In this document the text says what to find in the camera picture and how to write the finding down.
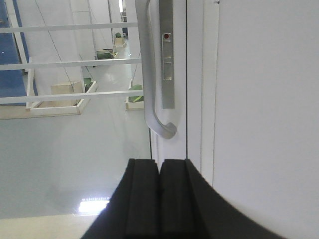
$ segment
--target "glass panel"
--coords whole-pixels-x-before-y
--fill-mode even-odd
[[[122,13],[118,0],[0,0],[0,9],[8,16],[4,27],[110,23],[126,21],[129,2]],[[0,37],[0,65],[139,58],[140,52],[137,28]],[[140,63],[0,71],[1,99],[140,90],[136,85],[142,85]],[[0,238],[80,238],[129,158],[151,158],[143,109],[138,94],[0,104]]]

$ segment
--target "white planter box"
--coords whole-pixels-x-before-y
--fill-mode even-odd
[[[82,83],[80,81],[64,82],[51,86],[51,93],[53,95],[83,93]],[[54,107],[66,107],[74,106],[79,103],[80,100],[67,100],[67,101],[53,101]]]
[[[133,80],[131,79],[129,88],[132,87]],[[143,110],[144,109],[144,101],[139,102],[129,102],[129,97],[125,99],[125,109],[127,111],[136,111],[136,110]]]
[[[96,81],[92,81],[93,84],[87,91],[87,93],[95,92],[98,88]],[[50,102],[43,102],[36,108],[30,109],[32,117],[48,117],[48,116],[69,116],[69,115],[80,115],[84,108],[89,103],[90,99],[82,99],[74,106],[61,106],[55,107]]]
[[[123,37],[119,37],[119,38],[115,37],[114,45],[116,45],[116,46],[121,45],[122,46],[122,45],[124,45],[124,43],[125,43],[125,40]]]

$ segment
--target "white wall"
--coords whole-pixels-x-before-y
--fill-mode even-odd
[[[319,235],[318,9],[220,1],[213,185],[292,239]]]
[[[110,23],[108,0],[89,0],[92,23]],[[96,50],[113,49],[111,29],[94,29]]]
[[[112,22],[121,22],[121,13],[120,13],[120,6],[119,6],[119,0],[108,0],[110,9],[111,9],[111,18]],[[122,28],[113,28],[113,37],[114,35],[119,32],[120,34],[123,34]]]
[[[72,24],[70,2],[65,0],[18,0],[23,26]],[[33,63],[80,60],[73,31],[27,32],[25,35]],[[40,95],[50,95],[51,85],[61,82],[82,81],[80,67],[45,68],[35,70],[35,82]]]
[[[74,24],[92,24],[88,0],[71,0],[72,18]],[[81,60],[95,60],[95,42],[93,30],[74,31],[77,50]]]

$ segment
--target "white door panel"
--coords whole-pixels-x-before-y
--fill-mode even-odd
[[[319,235],[318,9],[220,1],[213,185],[292,239]]]

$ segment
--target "glass door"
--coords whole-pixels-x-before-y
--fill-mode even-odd
[[[141,30],[134,0],[4,2],[12,22],[18,9],[21,25],[0,34],[14,36],[20,55],[25,46],[15,35],[23,34],[29,59],[0,65],[2,72],[19,70],[26,90],[0,98],[0,237],[80,238],[129,158],[159,165],[186,158],[186,1],[174,3],[174,32],[167,32],[174,41],[175,105],[164,110],[158,0],[149,7],[150,31]],[[151,91],[141,35],[153,35]],[[156,98],[148,93],[155,91]],[[149,96],[148,114],[158,121],[146,124]],[[161,122],[176,132],[167,136]]]

